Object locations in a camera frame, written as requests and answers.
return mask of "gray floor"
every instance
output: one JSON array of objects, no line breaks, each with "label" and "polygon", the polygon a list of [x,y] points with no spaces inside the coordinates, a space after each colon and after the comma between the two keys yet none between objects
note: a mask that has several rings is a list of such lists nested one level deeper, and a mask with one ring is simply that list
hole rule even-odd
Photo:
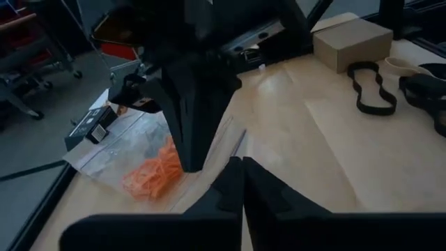
[{"label": "gray floor", "polygon": [[[315,0],[298,0],[307,14]],[[378,11],[379,0],[334,0],[323,18],[353,12],[359,16]],[[81,117],[91,103],[109,87],[109,72],[99,56],[86,54],[75,65],[84,74],[82,80],[69,73],[56,73],[48,80],[51,91],[39,91],[27,99],[30,106],[45,113],[42,121],[33,121],[13,111],[0,132],[0,176],[60,160],[66,152],[63,138],[72,128],[70,119]],[[61,169],[0,183],[0,250],[12,241],[29,214]]]}]

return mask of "wooden tabletop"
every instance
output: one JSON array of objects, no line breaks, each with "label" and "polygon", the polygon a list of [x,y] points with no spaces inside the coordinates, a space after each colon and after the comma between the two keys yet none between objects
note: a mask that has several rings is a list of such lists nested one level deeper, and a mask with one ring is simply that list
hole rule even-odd
[{"label": "wooden tabletop", "polygon": [[[351,20],[351,13],[319,23]],[[446,60],[406,40],[391,55],[414,64]],[[446,139],[424,111],[407,104],[397,78],[383,74],[398,99],[393,116],[362,114],[346,74],[315,56],[302,56],[240,75],[226,111],[247,129],[240,155],[249,155],[292,188],[334,212],[446,211]],[[363,101],[386,105],[373,73],[360,71]],[[217,174],[201,176],[200,189],[176,208],[184,211]],[[96,213],[150,213],[111,188],[76,175],[32,250],[57,250],[61,232]],[[249,250],[244,228],[243,249]]]}]

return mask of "black elastic strap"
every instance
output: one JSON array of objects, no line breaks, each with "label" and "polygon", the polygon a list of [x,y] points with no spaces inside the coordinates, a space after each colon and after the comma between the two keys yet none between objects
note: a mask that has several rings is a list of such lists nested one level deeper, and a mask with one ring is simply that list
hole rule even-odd
[{"label": "black elastic strap", "polygon": [[[355,71],[361,69],[372,70],[376,73],[375,81],[379,85],[379,96],[391,104],[390,107],[373,107],[361,102],[362,87],[355,79]],[[397,98],[383,87],[383,77],[379,74],[379,66],[374,62],[357,62],[348,66],[347,75],[353,80],[353,88],[357,92],[356,107],[365,114],[389,116],[397,110]]]},{"label": "black elastic strap", "polygon": [[420,86],[429,86],[431,76],[428,78],[420,78],[417,75],[412,77],[400,77],[399,89],[403,92],[404,97],[409,105],[423,109],[433,118],[433,128],[435,131],[446,137],[446,100],[438,99],[438,94],[432,98],[429,93],[432,91],[427,88],[423,90]]}]

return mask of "chair leg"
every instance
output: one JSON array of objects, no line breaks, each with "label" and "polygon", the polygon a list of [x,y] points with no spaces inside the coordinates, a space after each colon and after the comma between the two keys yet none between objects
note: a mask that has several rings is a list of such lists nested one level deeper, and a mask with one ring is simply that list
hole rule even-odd
[{"label": "chair leg", "polygon": [[14,93],[6,86],[4,79],[0,79],[0,96],[4,97],[8,102],[16,106],[20,111],[28,114],[33,119],[42,119],[43,114],[41,112],[34,111],[23,103]]}]

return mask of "orange yarn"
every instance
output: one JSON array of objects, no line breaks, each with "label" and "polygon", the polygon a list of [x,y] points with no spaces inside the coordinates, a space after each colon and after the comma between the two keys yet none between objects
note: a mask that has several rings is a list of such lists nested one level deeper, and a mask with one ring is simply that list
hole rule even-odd
[{"label": "orange yarn", "polygon": [[182,174],[174,141],[168,136],[158,157],[145,160],[138,169],[124,176],[123,188],[135,199],[158,199]]}]

